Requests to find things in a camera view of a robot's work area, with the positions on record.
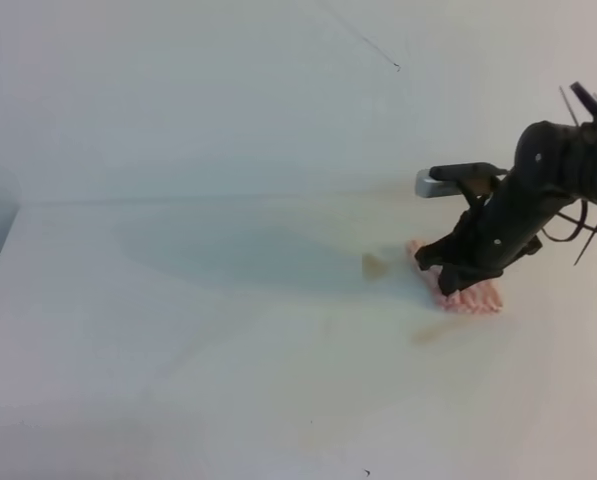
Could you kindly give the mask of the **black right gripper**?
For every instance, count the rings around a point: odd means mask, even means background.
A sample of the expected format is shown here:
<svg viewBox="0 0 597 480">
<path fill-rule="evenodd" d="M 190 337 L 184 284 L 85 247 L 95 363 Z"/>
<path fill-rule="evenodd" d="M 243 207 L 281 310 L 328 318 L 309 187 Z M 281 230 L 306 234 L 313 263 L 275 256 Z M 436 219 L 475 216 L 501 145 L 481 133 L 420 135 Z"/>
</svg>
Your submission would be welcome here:
<svg viewBox="0 0 597 480">
<path fill-rule="evenodd" d="M 517 172 L 505 177 L 457 240 L 413 243 L 413 258 L 421 271 L 442 267 L 438 287 L 453 295 L 480 282 L 502 276 L 520 251 L 571 203 L 571 196 L 550 187 L 535 187 Z"/>
</svg>

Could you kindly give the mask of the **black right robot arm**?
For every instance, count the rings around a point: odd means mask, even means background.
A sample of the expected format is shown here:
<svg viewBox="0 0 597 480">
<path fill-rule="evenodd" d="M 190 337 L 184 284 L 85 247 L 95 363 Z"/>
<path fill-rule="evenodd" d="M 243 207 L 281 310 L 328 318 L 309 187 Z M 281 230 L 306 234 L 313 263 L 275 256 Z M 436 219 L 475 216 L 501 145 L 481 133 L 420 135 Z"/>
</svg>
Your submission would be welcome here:
<svg viewBox="0 0 597 480">
<path fill-rule="evenodd" d="M 597 131 L 547 121 L 530 125 L 517 144 L 514 165 L 488 195 L 468 201 L 451 234 L 437 242 L 439 289 L 445 296 L 498 278 L 511 264 L 537 253 L 539 233 L 577 200 L 597 204 Z"/>
</svg>

